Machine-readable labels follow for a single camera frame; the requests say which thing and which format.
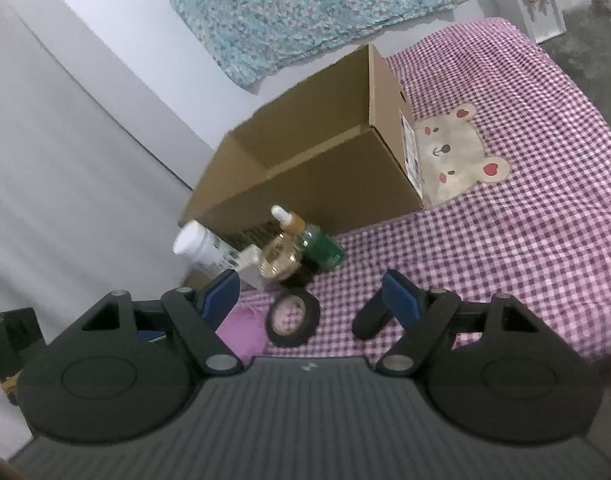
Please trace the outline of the purple plastic lid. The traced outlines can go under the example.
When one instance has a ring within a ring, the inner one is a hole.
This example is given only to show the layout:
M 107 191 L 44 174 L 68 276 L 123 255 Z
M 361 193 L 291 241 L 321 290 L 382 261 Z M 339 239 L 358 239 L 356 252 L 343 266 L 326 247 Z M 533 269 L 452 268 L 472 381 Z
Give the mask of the purple plastic lid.
M 251 307 L 235 307 L 217 329 L 217 335 L 245 366 L 269 347 L 266 315 Z

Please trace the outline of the white plastic bottle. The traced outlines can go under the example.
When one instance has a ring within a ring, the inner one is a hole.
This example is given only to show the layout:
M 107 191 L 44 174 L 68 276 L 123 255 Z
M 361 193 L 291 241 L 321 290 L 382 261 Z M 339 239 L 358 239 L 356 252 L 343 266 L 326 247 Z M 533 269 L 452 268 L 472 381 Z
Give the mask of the white plastic bottle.
M 207 278 L 216 278 L 222 272 L 234 269 L 240 258 L 235 248 L 196 220 L 188 221 L 180 229 L 172 252 Z

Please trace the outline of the black tape roll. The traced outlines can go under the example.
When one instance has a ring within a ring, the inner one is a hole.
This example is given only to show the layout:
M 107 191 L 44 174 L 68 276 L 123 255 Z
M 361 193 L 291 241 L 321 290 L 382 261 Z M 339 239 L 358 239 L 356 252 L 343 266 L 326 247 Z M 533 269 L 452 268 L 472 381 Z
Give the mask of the black tape roll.
M 297 348 L 315 334 L 321 318 L 321 306 L 311 292 L 294 289 L 282 292 L 266 315 L 266 333 L 280 348 Z

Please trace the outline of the gold lid cosmetic jar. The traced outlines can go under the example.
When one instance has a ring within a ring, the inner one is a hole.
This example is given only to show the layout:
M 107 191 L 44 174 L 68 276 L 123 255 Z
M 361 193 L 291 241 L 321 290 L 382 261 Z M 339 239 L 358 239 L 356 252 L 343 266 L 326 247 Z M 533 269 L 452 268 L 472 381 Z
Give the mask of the gold lid cosmetic jar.
M 262 249 L 258 269 L 266 283 L 287 289 L 307 287 L 315 274 L 295 239 L 285 233 L 275 236 Z

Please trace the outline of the green glass dropper bottle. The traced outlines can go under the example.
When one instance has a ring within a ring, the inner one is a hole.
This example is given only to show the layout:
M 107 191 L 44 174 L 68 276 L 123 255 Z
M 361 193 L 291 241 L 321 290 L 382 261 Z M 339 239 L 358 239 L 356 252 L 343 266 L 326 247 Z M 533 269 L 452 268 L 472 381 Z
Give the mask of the green glass dropper bottle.
M 278 220 L 283 232 L 292 236 L 301 252 L 322 271 L 334 271 L 345 263 L 345 249 L 320 226 L 307 222 L 296 212 L 280 205 L 273 205 L 271 214 Z

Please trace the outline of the white power adapter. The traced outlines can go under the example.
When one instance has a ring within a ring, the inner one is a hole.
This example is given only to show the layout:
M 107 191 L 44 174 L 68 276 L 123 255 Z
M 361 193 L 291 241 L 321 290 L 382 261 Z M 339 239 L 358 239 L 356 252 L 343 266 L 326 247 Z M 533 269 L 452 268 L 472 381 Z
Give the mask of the white power adapter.
M 248 246 L 238 255 L 234 270 L 247 285 L 255 290 L 265 292 L 270 288 L 270 282 L 263 278 L 260 272 L 261 254 L 261 249 L 258 246 Z

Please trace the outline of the purple checkered tablecloth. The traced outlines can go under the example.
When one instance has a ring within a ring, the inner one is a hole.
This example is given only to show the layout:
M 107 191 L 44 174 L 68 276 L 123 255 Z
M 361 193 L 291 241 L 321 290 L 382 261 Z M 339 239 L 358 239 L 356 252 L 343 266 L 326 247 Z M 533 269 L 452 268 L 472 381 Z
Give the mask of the purple checkered tablecloth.
M 377 358 L 402 333 L 351 333 L 388 270 L 470 301 L 509 292 L 575 351 L 611 356 L 611 130 L 559 66 L 500 18 L 457 24 L 384 58 L 413 115 L 423 208 L 334 234 L 347 261 L 296 356 Z

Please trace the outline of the brown cardboard box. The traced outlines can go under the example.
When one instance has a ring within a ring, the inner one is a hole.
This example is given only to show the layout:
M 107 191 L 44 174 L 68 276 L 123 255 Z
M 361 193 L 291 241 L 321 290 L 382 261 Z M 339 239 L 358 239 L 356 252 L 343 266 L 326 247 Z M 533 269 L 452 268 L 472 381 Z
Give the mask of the brown cardboard box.
M 368 44 L 252 114 L 221 141 L 180 221 L 236 247 L 276 231 L 280 205 L 340 234 L 423 208 L 400 82 Z

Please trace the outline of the teal patterned wall cloth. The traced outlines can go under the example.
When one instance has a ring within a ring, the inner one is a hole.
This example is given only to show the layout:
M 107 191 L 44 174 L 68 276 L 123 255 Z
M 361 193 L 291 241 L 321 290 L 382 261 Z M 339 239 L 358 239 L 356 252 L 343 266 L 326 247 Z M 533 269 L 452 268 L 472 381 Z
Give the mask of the teal patterned wall cloth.
M 455 0 L 169 0 L 234 84 L 454 8 Z

